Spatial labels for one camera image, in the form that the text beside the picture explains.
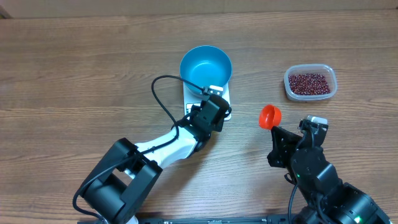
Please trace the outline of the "red measuring scoop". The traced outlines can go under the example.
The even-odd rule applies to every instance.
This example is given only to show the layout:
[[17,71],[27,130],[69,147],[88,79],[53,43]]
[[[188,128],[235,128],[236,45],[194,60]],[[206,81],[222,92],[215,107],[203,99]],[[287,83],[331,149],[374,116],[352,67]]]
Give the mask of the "red measuring scoop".
[[278,107],[274,105],[266,105],[259,115],[259,126],[262,129],[271,130],[274,126],[278,126],[282,120],[282,113]]

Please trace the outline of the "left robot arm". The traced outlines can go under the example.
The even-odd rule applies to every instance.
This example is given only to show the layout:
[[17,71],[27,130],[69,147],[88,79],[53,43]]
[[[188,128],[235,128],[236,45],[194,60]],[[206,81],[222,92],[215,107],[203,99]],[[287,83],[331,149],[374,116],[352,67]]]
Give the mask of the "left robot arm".
[[169,133],[142,143],[116,141],[76,192],[93,209],[99,223],[135,222],[135,214],[163,169],[200,151],[213,131],[220,132],[229,103],[207,96]]

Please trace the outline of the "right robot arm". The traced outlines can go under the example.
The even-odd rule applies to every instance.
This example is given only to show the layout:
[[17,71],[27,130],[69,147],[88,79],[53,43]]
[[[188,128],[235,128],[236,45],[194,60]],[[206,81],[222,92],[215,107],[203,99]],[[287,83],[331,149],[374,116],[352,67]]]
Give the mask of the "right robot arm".
[[328,125],[301,121],[301,136],[278,126],[271,129],[272,150],[267,159],[272,167],[287,169],[285,179],[293,184],[292,195],[300,191],[306,206],[289,223],[383,223],[391,219],[366,193],[343,182],[336,168],[326,160],[322,144]]

